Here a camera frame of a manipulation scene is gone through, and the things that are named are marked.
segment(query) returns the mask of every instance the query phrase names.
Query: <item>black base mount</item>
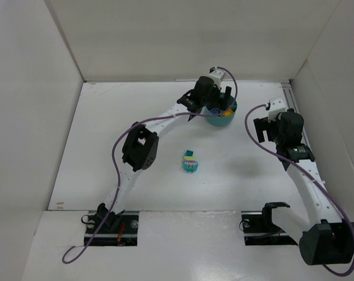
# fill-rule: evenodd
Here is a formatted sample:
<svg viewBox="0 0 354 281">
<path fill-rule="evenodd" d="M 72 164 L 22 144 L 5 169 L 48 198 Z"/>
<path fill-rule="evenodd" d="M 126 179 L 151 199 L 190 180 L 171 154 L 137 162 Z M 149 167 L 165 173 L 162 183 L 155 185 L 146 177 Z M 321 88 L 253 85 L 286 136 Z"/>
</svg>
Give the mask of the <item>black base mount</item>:
<svg viewBox="0 0 354 281">
<path fill-rule="evenodd" d="M 104 203 L 101 203 L 98 207 L 97 207 L 97 211 L 96 211 L 96 216 L 97 218 L 102 221 L 104 219 L 104 217 L 106 216 L 106 214 L 108 213 L 108 209 L 105 207 Z M 113 212 L 111 212 L 108 216 L 108 218 L 105 220 L 104 225 L 110 229 L 110 230 L 114 230 L 120 223 L 121 221 L 121 216 L 122 216 L 123 212 L 119 213 L 119 214 L 115 214 Z"/>
<path fill-rule="evenodd" d="M 86 222 L 83 222 L 82 218 L 82 222 L 86 225 L 84 245 L 102 222 L 97 213 L 85 217 L 87 217 Z M 138 212 L 122 212 L 115 216 L 112 222 L 110 227 L 104 224 L 100 228 L 90 243 L 91 246 L 136 246 L 138 244 Z"/>
<path fill-rule="evenodd" d="M 271 209 L 289 207 L 286 203 L 267 203 L 262 211 L 242 212 L 242 231 L 246 246 L 297 245 L 281 228 L 271 223 Z"/>
<path fill-rule="evenodd" d="M 257 219 L 257 227 L 262 230 L 278 228 L 271 221 L 271 211 L 281 207 L 290 206 L 284 202 L 266 203 L 262 218 Z M 320 224 L 315 224 L 310 230 L 303 232 L 300 240 L 296 242 L 304 262 L 308 265 L 349 263 L 354 252 L 352 234 L 344 221 L 329 223 L 322 220 Z"/>
</svg>

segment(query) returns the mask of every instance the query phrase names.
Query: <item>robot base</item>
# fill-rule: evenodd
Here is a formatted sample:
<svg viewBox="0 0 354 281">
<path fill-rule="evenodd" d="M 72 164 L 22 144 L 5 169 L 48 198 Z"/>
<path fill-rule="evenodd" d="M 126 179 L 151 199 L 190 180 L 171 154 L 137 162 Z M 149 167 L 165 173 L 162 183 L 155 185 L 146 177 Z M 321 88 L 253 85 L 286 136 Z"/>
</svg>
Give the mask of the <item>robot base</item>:
<svg viewBox="0 0 354 281">
<path fill-rule="evenodd" d="M 87 223 L 89 224 L 86 225 L 85 229 L 84 245 L 86 245 L 88 240 L 92 237 L 100 222 L 101 219 L 98 218 L 97 215 L 88 215 Z M 138 212 L 124 212 L 119 225 L 114 230 L 110 230 L 104 224 L 92 240 L 90 246 L 136 246 L 138 244 L 138 222 Z"/>
<path fill-rule="evenodd" d="M 261 211 L 242 212 L 239 227 L 245 234 L 246 246 L 297 245 L 282 229 L 266 224 Z"/>
</svg>

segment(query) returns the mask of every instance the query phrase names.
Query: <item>red wire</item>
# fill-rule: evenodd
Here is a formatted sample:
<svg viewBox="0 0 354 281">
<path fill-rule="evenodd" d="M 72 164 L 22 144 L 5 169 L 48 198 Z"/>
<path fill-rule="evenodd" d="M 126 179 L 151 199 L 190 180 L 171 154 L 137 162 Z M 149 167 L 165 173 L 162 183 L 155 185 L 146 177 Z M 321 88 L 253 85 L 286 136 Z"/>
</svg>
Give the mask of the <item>red wire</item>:
<svg viewBox="0 0 354 281">
<path fill-rule="evenodd" d="M 122 234 L 123 234 L 124 230 L 125 230 L 125 223 L 123 222 L 121 225 L 121 231 L 119 232 L 119 234 L 117 236 L 117 241 L 118 241 L 117 246 L 119 246 L 119 244 L 121 243 Z"/>
</svg>

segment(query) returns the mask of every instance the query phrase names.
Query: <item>screw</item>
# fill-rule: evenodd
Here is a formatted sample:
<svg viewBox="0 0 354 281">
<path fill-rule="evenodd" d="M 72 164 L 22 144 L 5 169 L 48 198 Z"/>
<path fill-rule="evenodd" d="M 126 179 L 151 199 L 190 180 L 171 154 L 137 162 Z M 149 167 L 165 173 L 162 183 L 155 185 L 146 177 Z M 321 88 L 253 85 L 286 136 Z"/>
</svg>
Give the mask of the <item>screw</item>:
<svg viewBox="0 0 354 281">
<path fill-rule="evenodd" d="M 249 227 L 249 219 L 245 219 L 245 220 L 243 221 L 243 227 L 244 227 L 244 228 Z"/>
<path fill-rule="evenodd" d="M 138 228 L 138 225 L 139 225 L 139 223 L 138 223 L 138 221 L 136 221 L 136 220 L 133 220 L 133 221 L 131 221 L 131 223 L 130 223 L 131 228 Z"/>
<path fill-rule="evenodd" d="M 95 221 L 87 221 L 87 228 L 93 228 L 95 226 Z"/>
</svg>

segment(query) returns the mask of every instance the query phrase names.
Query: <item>white wall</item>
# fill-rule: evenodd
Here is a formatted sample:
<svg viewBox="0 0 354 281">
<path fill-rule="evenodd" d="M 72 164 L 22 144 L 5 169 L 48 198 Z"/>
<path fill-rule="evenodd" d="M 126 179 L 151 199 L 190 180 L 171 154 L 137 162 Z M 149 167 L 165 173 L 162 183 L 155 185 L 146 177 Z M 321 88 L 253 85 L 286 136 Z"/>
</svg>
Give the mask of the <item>white wall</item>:
<svg viewBox="0 0 354 281">
<path fill-rule="evenodd" d="M 48 0 L 86 80 L 294 78 L 338 0 Z"/>
<path fill-rule="evenodd" d="M 0 280 L 20 280 L 83 81 L 42 0 L 0 0 Z"/>
<path fill-rule="evenodd" d="M 328 191 L 354 220 L 354 0 L 341 0 L 293 81 Z"/>
</svg>

